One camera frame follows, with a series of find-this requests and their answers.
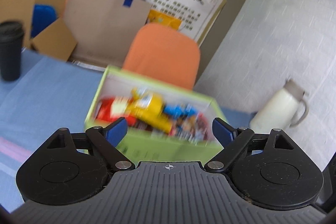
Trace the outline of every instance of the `black cup lid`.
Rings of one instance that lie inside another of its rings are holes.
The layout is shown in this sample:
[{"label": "black cup lid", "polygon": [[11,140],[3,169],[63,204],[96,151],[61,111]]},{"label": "black cup lid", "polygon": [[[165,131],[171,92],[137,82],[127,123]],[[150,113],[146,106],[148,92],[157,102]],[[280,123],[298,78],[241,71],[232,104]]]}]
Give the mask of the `black cup lid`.
[{"label": "black cup lid", "polygon": [[0,42],[10,42],[24,35],[22,23],[19,21],[4,21],[0,23]]}]

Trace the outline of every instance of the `orange chair backrest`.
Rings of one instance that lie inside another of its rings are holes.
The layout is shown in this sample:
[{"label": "orange chair backrest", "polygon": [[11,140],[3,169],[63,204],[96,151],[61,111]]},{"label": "orange chair backrest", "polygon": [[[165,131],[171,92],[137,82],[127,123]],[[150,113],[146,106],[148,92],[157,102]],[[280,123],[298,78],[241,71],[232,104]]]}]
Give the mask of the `orange chair backrest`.
[{"label": "orange chair backrest", "polygon": [[134,38],[123,69],[191,90],[199,63],[200,50],[194,40],[149,23]]}]

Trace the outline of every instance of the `pink stripe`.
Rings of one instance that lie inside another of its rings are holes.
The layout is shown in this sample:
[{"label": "pink stripe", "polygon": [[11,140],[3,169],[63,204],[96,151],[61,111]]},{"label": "pink stripe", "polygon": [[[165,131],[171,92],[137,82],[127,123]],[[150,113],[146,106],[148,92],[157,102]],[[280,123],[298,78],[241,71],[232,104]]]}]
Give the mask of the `pink stripe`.
[{"label": "pink stripe", "polygon": [[16,145],[8,140],[0,137],[0,152],[17,160],[20,163],[24,163],[32,154],[31,151],[24,149],[23,147]]}]

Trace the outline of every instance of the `green box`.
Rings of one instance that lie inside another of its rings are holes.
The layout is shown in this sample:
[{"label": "green box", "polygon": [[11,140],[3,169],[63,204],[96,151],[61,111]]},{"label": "green box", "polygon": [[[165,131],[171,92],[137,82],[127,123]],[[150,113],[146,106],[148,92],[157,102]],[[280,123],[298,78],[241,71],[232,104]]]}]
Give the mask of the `green box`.
[{"label": "green box", "polygon": [[[159,93],[164,101],[169,104],[192,104],[208,119],[211,133],[214,118],[219,117],[226,121],[216,100],[212,97],[109,66],[103,74],[86,116],[85,129],[108,125],[107,122],[95,119],[100,98],[104,96],[130,97],[131,89],[134,87],[147,88]],[[135,164],[139,161],[201,161],[202,164],[205,164],[223,148],[216,139],[214,141],[190,143],[174,137],[128,128],[126,136],[117,146],[117,149]]]}]

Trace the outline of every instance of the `red snack package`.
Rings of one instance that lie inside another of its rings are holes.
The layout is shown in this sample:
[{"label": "red snack package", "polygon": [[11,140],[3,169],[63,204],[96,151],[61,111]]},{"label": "red snack package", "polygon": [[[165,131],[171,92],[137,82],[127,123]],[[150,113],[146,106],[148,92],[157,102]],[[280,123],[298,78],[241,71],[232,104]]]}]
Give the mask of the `red snack package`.
[{"label": "red snack package", "polygon": [[128,126],[132,127],[137,122],[137,119],[128,113],[125,113],[126,107],[133,99],[127,97],[110,97],[101,99],[101,106],[99,108],[97,119],[114,122],[120,117],[125,117]]}]

